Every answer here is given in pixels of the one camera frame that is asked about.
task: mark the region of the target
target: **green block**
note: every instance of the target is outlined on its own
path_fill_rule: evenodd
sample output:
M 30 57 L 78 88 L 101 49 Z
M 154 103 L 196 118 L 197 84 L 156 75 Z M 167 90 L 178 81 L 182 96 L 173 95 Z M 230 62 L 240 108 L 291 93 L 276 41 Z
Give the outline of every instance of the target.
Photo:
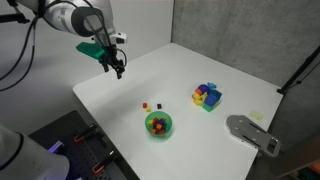
M 206 103 L 202 104 L 202 108 L 205 109 L 206 111 L 210 112 L 214 108 L 216 108 L 220 104 L 220 101 L 216 102 L 213 106 L 208 106 Z
M 90 43 L 82 42 L 76 47 L 76 49 L 82 52 L 83 54 L 86 54 L 94 59 L 97 59 L 99 62 L 102 60 L 102 57 L 104 55 L 107 55 L 104 49 L 98 44 L 90 44 Z
M 206 103 L 203 103 L 203 104 L 202 104 L 202 108 L 205 109 L 206 111 L 210 112 L 210 111 L 213 110 L 214 105 L 210 107 L 210 106 L 208 106 Z

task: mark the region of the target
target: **colorful toy blocks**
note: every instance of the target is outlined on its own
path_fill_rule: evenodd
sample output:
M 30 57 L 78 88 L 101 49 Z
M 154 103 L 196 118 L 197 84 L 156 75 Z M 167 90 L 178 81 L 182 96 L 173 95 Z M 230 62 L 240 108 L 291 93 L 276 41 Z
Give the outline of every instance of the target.
M 193 103 L 197 106 L 202 106 L 203 109 L 210 112 L 218 105 L 222 93 L 216 90 L 217 86 L 214 83 L 201 84 L 195 93 L 192 95 Z
M 150 130 L 151 134 L 165 134 L 167 122 L 164 118 L 155 117 L 154 119 L 148 121 L 148 126 L 152 128 Z

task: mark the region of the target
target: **blue block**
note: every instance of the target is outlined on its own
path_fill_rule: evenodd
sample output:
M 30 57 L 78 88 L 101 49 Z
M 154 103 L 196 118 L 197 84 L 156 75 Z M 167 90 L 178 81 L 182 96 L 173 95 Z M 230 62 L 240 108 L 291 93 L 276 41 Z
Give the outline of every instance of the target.
M 158 124 L 161 124 L 162 126 L 164 125 L 164 120 L 163 119 L 160 119 L 158 122 Z
M 222 96 L 222 93 L 217 90 L 212 91 L 211 94 L 214 95 L 218 99 L 218 101 L 220 100 L 220 98 Z
M 209 94 L 204 100 L 204 103 L 210 107 L 212 107 L 216 102 L 218 102 L 218 99 L 212 94 Z
M 204 94 L 204 93 L 208 93 L 208 91 L 210 90 L 210 88 L 209 88 L 207 85 L 205 85 L 205 84 L 201 84 L 201 85 L 198 87 L 198 89 L 200 89 L 203 94 Z
M 210 90 L 216 90 L 216 88 L 217 88 L 217 85 L 215 85 L 211 82 L 208 82 L 208 86 L 209 86 Z

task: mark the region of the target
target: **metal clamp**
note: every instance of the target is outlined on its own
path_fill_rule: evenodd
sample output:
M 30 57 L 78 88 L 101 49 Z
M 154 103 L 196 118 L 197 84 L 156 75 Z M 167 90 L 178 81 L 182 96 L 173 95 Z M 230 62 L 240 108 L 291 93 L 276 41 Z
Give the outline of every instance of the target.
M 81 132 L 78 135 L 76 135 L 75 137 L 73 137 L 73 141 L 76 143 L 80 143 L 80 142 L 84 141 L 84 139 L 87 136 L 94 133 L 96 129 L 97 129 L 97 125 L 91 124 L 86 130 L 84 130 L 83 132 Z
M 277 157 L 281 142 L 243 115 L 231 115 L 226 120 L 231 135 L 246 141 L 263 153 Z

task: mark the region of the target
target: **purple block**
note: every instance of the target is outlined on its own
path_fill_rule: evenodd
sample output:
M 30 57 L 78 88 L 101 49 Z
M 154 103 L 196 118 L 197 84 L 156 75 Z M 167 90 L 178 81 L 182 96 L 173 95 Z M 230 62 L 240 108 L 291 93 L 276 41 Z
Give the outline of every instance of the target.
M 204 93 L 208 93 L 208 91 L 210 90 L 209 86 L 205 85 L 205 84 L 201 84 L 198 89 L 201 90 L 201 92 Z

